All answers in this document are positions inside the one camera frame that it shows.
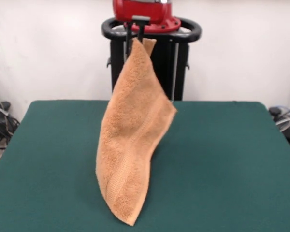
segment green table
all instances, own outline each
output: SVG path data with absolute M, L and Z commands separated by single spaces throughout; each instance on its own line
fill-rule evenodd
M 99 192 L 106 101 L 36 101 L 0 162 L 0 232 L 290 232 L 290 147 L 255 102 L 176 102 L 135 227 Z

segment orange towel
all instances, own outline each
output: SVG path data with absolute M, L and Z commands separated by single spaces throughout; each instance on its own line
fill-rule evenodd
M 147 195 L 151 156 L 176 113 L 149 57 L 155 43 L 133 39 L 102 120 L 97 151 L 102 196 L 113 214 L 131 226 Z

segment towel fold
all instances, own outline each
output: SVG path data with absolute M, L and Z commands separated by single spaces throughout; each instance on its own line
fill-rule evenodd
M 104 200 L 119 220 L 131 226 L 147 195 L 152 154 L 176 113 L 150 60 L 155 43 L 133 39 L 102 120 L 96 157 Z

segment towel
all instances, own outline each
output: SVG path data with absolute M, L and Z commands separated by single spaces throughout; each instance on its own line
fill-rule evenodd
M 102 196 L 112 213 L 130 226 L 147 195 L 152 154 L 176 114 L 150 60 L 156 40 L 143 43 L 133 39 L 102 120 L 96 157 Z

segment black handle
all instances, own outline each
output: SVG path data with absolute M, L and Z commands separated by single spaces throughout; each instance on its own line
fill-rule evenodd
M 149 39 L 165 39 L 172 40 L 175 43 L 191 43 L 200 39 L 202 29 L 199 24 L 189 19 L 178 18 L 181 20 L 181 27 L 191 30 L 190 32 L 174 31 L 170 33 L 146 33 L 145 38 Z M 110 18 L 102 24 L 102 34 L 110 40 L 125 41 L 126 31 L 122 29 L 113 29 L 120 26 L 122 23 Z M 137 33 L 133 32 L 132 37 L 137 37 Z

